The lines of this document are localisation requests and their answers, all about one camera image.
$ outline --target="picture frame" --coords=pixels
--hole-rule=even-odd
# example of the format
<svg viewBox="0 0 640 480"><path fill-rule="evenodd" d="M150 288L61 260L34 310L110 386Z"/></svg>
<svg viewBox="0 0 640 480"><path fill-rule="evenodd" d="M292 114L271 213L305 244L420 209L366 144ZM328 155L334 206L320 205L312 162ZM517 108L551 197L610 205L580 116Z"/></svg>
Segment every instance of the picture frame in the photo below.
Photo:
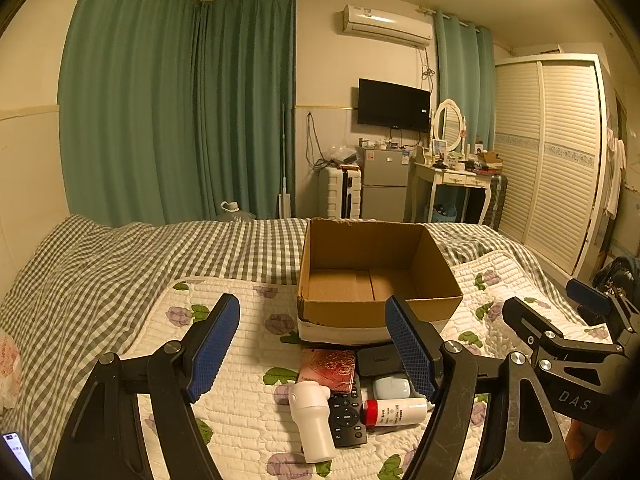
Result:
<svg viewBox="0 0 640 480"><path fill-rule="evenodd" d="M445 139L431 139L431 152L434 162L447 164L447 141Z"/></svg>

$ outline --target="pink notebook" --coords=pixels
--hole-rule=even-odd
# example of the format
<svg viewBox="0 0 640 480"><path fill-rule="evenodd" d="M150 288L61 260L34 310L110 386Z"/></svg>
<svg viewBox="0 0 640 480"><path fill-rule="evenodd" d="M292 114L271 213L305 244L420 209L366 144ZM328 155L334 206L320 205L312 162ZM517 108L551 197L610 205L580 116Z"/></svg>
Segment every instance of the pink notebook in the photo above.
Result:
<svg viewBox="0 0 640 480"><path fill-rule="evenodd" d="M316 381L332 392L348 394L353 385L356 355L351 350L302 349L300 381Z"/></svg>

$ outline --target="tv remote control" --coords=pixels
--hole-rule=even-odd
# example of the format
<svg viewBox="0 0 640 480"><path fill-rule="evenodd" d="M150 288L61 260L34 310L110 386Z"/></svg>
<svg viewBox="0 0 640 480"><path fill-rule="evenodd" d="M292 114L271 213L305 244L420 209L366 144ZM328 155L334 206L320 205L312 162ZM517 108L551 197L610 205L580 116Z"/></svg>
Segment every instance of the tv remote control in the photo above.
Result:
<svg viewBox="0 0 640 480"><path fill-rule="evenodd" d="M350 393L332 392L329 397L329 428L335 447L358 447L367 443L367 431L360 421L361 409L360 378L354 374Z"/></svg>

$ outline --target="green curtain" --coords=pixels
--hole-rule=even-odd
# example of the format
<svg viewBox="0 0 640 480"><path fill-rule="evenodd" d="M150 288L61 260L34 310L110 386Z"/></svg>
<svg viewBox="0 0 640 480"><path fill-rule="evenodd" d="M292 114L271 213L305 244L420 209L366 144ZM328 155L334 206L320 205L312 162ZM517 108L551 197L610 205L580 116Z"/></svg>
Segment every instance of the green curtain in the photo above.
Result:
<svg viewBox="0 0 640 480"><path fill-rule="evenodd" d="M235 200L258 218L276 218L283 132L287 188L295 197L290 113L294 6L295 0L202 4L195 95L208 218L220 213L223 200Z"/></svg>
<svg viewBox="0 0 640 480"><path fill-rule="evenodd" d="M204 218L194 137L197 0L79 0L60 69L69 210L106 225Z"/></svg>
<svg viewBox="0 0 640 480"><path fill-rule="evenodd" d="M70 211L160 225L236 200L275 218L294 1L78 0L58 88Z"/></svg>
<svg viewBox="0 0 640 480"><path fill-rule="evenodd" d="M467 142L494 145L495 61L491 32L457 17L434 16L438 47L438 98L453 99L466 117Z"/></svg>

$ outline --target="air conditioner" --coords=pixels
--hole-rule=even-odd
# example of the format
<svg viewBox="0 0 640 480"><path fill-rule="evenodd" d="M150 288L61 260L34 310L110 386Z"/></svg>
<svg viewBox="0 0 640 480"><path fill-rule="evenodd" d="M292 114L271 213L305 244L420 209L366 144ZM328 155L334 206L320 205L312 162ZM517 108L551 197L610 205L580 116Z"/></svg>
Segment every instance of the air conditioner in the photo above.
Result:
<svg viewBox="0 0 640 480"><path fill-rule="evenodd" d="M344 31L415 46L427 46L433 37L430 23L384 10L351 5L344 7Z"/></svg>

